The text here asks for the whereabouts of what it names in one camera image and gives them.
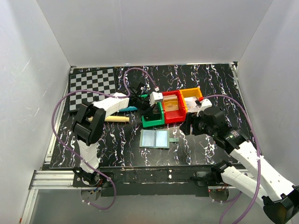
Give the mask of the green plastic bin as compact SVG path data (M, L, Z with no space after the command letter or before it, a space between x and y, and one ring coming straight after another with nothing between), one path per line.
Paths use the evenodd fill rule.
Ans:
M161 126L164 124L164 110L161 102L156 103L155 107L150 113L142 115L142 126L144 128Z

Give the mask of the red plastic bin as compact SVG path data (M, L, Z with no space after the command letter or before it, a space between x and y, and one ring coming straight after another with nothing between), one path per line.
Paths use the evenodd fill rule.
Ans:
M165 91L162 92L162 95L165 124L184 122L186 109L180 91Z

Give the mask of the yellow plastic bin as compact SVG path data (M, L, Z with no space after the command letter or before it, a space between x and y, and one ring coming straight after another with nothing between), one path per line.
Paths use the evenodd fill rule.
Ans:
M203 95L199 87L181 89L179 90L183 99L186 112L197 112L200 106L197 105L196 101L203 100Z

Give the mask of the green card holder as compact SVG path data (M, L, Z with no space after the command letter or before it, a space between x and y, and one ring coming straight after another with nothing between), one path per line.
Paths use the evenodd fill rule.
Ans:
M177 143L178 138L171 138L169 130L141 130L140 144L142 148L169 149L170 143Z

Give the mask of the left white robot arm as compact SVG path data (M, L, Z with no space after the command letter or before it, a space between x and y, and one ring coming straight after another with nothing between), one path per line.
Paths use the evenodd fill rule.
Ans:
M151 112L155 104L163 99L158 88L145 98L141 96L143 89L144 85L139 83L136 87L130 87L128 91L116 92L101 101L81 104L72 131L79 145L81 159L80 167L75 168L74 172L84 184L95 185L100 180L95 171L99 167L97 142L102 136L105 119L129 106L134 106L144 113Z

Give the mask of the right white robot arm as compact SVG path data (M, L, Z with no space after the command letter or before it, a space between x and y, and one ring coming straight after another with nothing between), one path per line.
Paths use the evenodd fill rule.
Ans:
M252 175L250 178L231 163L221 161L211 168L209 175L199 177L198 181L212 180L234 186L261 205L266 216L275 224L285 224L298 213L298 186L259 156L249 138L226 122L220 108L209 107L187 113L180 130L185 135L209 135L218 147L238 160Z

